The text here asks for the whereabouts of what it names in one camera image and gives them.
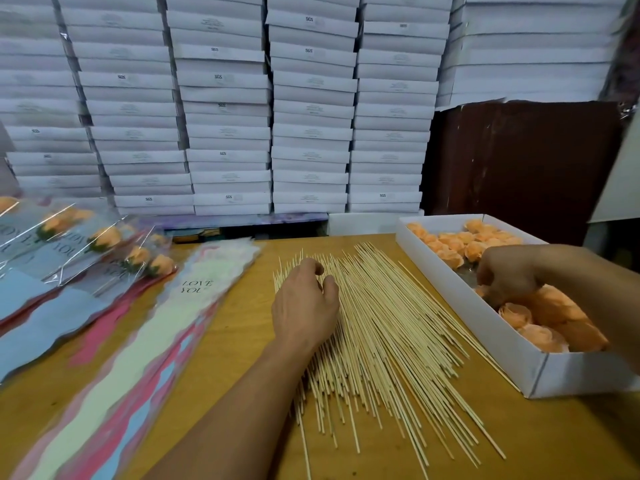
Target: stack of white boxes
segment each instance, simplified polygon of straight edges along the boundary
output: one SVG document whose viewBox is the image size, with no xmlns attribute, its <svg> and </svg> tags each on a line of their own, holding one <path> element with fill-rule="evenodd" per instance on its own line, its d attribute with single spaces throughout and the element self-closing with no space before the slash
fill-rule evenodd
<svg viewBox="0 0 640 480">
<path fill-rule="evenodd" d="M 360 0 L 267 0 L 275 212 L 344 212 Z"/>
<path fill-rule="evenodd" d="M 271 211 L 263 0 L 167 0 L 196 215 Z"/>
<path fill-rule="evenodd" d="M 90 128 L 121 214 L 193 214 L 179 94 L 158 0 L 58 0 Z"/>
<path fill-rule="evenodd" d="M 438 107 L 597 100 L 627 0 L 454 0 Z"/>
<path fill-rule="evenodd" d="M 76 88 L 70 44 L 60 36 L 51 0 L 0 0 L 0 121 L 7 153 L 27 194 L 73 196 L 106 205 Z"/>
<path fill-rule="evenodd" d="M 452 0 L 362 0 L 349 212 L 418 212 Z"/>
</svg>

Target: person's right hand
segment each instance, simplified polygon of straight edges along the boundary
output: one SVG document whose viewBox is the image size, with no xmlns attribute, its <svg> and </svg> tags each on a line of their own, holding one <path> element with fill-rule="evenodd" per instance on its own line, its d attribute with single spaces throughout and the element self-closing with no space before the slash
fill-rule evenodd
<svg viewBox="0 0 640 480">
<path fill-rule="evenodd" d="M 501 246 L 487 249 L 477 271 L 479 285 L 489 286 L 484 299 L 494 308 L 538 290 L 537 273 L 544 245 Z"/>
<path fill-rule="evenodd" d="M 303 259 L 291 270 L 271 307 L 276 342 L 309 358 L 331 337 L 338 323 L 338 284 L 333 276 L 327 276 L 321 287 L 316 275 L 323 273 L 316 260 Z"/>
</svg>

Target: yellow wooden tabletop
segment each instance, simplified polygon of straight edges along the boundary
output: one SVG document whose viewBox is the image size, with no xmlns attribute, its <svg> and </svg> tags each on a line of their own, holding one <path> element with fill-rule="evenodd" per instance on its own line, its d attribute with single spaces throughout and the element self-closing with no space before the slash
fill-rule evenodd
<svg viewBox="0 0 640 480">
<path fill-rule="evenodd" d="M 254 265 L 233 287 L 212 325 L 183 371 L 154 427 L 123 474 L 139 479 L 223 395 L 258 357 L 273 337 L 270 307 L 272 272 L 278 258 L 306 253 L 342 254 L 362 241 L 372 242 L 412 273 L 420 271 L 395 243 L 393 235 L 316 237 L 268 241 Z M 184 259 L 194 246 L 176 246 Z M 66 405 L 129 334 L 137 330 L 155 303 L 161 287 L 147 291 L 120 321 L 116 332 L 92 363 L 72 367 L 68 359 L 78 347 L 69 340 L 0 387 L 0 479 L 7 478 L 20 459 Z M 640 395 L 569 397 L 528 401 L 508 386 L 478 355 L 472 353 L 454 381 L 459 393 L 484 421 L 507 455 L 504 461 L 481 435 L 478 469 L 457 448 L 449 459 L 430 428 L 424 436 L 432 480 L 638 480 L 640 479 Z M 312 413 L 304 418 L 314 480 L 419 480 L 423 478 L 408 440 L 393 419 L 383 417 L 384 429 L 364 411 L 356 415 L 361 454 L 357 454 L 350 425 L 337 426 L 339 448 L 317 432 Z M 272 478 L 306 477 L 300 432 L 285 428 Z"/>
</svg>

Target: open white box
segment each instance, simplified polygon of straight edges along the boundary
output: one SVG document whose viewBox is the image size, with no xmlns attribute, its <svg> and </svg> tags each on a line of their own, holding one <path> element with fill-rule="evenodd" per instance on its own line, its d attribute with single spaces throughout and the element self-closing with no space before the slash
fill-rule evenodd
<svg viewBox="0 0 640 480">
<path fill-rule="evenodd" d="M 401 217 L 396 227 L 396 242 L 524 396 L 537 399 L 640 390 L 640 377 L 613 353 L 548 354 L 540 351 L 500 318 L 406 227 L 409 222 L 417 222 L 433 233 L 459 232 L 469 219 L 482 219 L 485 223 L 523 238 L 527 244 L 545 244 L 530 234 L 483 214 Z"/>
</svg>

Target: wooden table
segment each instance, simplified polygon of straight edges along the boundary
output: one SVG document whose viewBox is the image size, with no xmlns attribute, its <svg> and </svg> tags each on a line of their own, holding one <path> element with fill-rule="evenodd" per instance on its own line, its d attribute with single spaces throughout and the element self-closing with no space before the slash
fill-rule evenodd
<svg viewBox="0 0 640 480">
<path fill-rule="evenodd" d="M 393 235 L 265 242 L 261 256 L 226 297 L 123 478 L 144 475 L 249 368 L 273 337 L 271 274 L 279 257 L 288 260 L 300 249 L 338 255 L 362 241 L 372 242 L 392 259 L 402 261 L 416 276 L 422 276 L 396 245 Z M 185 258 L 192 249 L 178 246 L 176 254 Z M 0 479 L 10 475 L 37 438 L 60 418 L 71 398 L 140 326 L 158 293 L 159 289 L 149 290 L 138 300 L 91 364 L 68 365 L 77 348 L 78 339 L 74 339 L 3 385 Z M 479 436 L 476 454 L 483 462 L 479 469 L 471 465 L 453 440 L 450 446 L 456 460 L 452 461 L 430 428 L 425 427 L 431 479 L 640 479 L 640 395 L 528 401 L 477 355 L 465 364 L 460 376 L 455 382 L 457 390 L 483 419 L 508 459 L 500 459 Z M 314 480 L 423 478 L 411 444 L 402 439 L 389 417 L 383 417 L 381 431 L 372 417 L 363 411 L 357 414 L 360 455 L 356 454 L 348 425 L 338 426 L 339 449 L 335 450 L 331 439 L 317 432 L 314 414 L 306 414 L 304 424 Z M 295 425 L 287 426 L 281 443 L 272 478 L 304 479 L 301 438 Z"/>
</svg>

